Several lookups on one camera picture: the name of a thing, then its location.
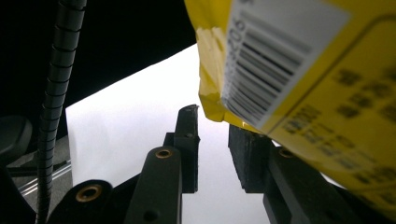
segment white surface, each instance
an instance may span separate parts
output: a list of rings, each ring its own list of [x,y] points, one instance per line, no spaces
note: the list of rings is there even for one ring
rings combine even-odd
[[[193,46],[69,106],[73,184],[104,179],[117,186],[140,173],[147,153],[175,130],[177,111],[201,104],[198,64]],[[262,194],[240,187],[228,124],[206,119],[201,107],[198,116],[198,192],[183,195],[183,223],[269,223]]]

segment black cable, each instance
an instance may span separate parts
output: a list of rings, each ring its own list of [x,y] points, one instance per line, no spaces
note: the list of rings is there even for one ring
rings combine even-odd
[[[37,149],[37,214],[35,223],[46,223],[50,210],[52,158],[70,74],[84,18],[86,0],[60,0],[49,63],[49,76],[40,116]]]

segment yellow plastic bag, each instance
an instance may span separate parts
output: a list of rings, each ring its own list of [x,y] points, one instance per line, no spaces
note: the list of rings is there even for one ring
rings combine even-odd
[[[267,134],[396,220],[396,2],[185,3],[205,115]]]

